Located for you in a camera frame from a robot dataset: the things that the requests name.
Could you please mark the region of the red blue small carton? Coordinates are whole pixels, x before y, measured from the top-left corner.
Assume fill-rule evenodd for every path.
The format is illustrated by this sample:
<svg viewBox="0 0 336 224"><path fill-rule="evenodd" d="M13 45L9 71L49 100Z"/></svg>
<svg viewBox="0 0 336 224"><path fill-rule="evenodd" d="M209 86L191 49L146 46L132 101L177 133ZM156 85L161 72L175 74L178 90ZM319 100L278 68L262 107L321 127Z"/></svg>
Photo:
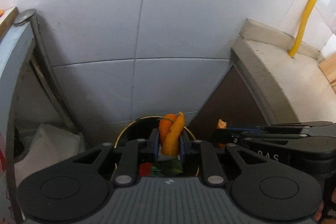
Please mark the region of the red blue small carton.
<svg viewBox="0 0 336 224"><path fill-rule="evenodd" d="M150 162L142 163L139 166L139 176L141 177L149 177L151 174L152 164Z"/></svg>

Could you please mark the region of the yellow vertical pipe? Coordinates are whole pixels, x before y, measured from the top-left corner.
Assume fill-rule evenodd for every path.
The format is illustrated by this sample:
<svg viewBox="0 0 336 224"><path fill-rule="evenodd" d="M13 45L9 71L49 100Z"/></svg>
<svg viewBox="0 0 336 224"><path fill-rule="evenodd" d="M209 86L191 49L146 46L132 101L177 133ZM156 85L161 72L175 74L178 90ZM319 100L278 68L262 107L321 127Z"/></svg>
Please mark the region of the yellow vertical pipe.
<svg viewBox="0 0 336 224"><path fill-rule="evenodd" d="M307 4L306 4L306 6L305 6L305 8L302 12L297 36L295 37L293 46L291 47L291 49L288 52L288 55L291 58L293 58L295 56L295 54L298 52L298 50L301 46L302 38L303 38L303 35L305 33L305 28L306 28L307 22L309 20L309 17L311 15L311 12L313 11L313 8L314 8L316 2L317 2L317 0L308 0Z"/></svg>

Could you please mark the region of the wooden knife block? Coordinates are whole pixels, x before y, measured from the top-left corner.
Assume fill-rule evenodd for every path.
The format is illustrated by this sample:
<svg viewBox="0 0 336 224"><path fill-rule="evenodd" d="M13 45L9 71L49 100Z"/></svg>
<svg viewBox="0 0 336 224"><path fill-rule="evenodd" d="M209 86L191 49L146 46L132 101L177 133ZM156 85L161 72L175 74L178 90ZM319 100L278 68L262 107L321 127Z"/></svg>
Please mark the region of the wooden knife block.
<svg viewBox="0 0 336 224"><path fill-rule="evenodd" d="M322 71L330 86L336 92L336 53L333 53L327 59L319 64L319 69Z"/></svg>

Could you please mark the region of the gold rimmed trash bin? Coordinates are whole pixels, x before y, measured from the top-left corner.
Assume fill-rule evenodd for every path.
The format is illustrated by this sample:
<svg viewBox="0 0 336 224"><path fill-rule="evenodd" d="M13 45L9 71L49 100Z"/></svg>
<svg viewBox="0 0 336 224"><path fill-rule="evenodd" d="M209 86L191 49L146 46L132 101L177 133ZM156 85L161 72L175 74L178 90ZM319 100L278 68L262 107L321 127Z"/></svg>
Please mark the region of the gold rimmed trash bin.
<svg viewBox="0 0 336 224"><path fill-rule="evenodd" d="M161 120L172 122L168 117L149 116L136 119L127 125L118 136L114 146L125 147L127 142L137 139L145 139L146 144L139 147L140 177L189 177L197 176L198 164L187 160L185 155L187 148L183 148L177 157L161 154L161 138L159 123Z"/></svg>

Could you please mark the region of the orange peel piece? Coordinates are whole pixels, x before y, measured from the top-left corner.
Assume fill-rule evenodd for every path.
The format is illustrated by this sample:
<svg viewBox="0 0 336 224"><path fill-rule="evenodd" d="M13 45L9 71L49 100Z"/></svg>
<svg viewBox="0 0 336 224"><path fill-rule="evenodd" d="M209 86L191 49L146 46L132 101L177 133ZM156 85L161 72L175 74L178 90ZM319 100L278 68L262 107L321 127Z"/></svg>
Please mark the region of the orange peel piece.
<svg viewBox="0 0 336 224"><path fill-rule="evenodd" d="M217 124L218 134L223 135L223 133L225 133L226 129L227 129L227 123L222 121L221 119L219 119L218 124ZM219 143L219 147L221 147L221 149L224 149L225 146L226 145L224 143Z"/></svg>

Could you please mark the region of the orange peel pieces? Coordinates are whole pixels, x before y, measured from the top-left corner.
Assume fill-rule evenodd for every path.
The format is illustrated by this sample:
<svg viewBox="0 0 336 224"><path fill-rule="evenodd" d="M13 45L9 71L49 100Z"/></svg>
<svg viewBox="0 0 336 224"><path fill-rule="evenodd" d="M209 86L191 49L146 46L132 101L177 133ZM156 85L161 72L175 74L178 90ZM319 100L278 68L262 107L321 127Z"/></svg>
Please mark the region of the orange peel pieces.
<svg viewBox="0 0 336 224"><path fill-rule="evenodd" d="M179 155L179 137L185 128L185 115L167 114L159 120L159 138L161 154L177 157Z"/></svg>

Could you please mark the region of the serrated green leaves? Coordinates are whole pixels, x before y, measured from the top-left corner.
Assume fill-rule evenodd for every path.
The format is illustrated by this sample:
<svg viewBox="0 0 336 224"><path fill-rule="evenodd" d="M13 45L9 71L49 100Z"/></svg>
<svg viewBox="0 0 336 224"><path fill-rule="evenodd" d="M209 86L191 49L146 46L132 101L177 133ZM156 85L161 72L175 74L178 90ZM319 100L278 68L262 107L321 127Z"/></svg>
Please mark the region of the serrated green leaves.
<svg viewBox="0 0 336 224"><path fill-rule="evenodd" d="M151 177L179 177L182 174L182 162L177 157L165 161L156 161L150 169Z"/></svg>

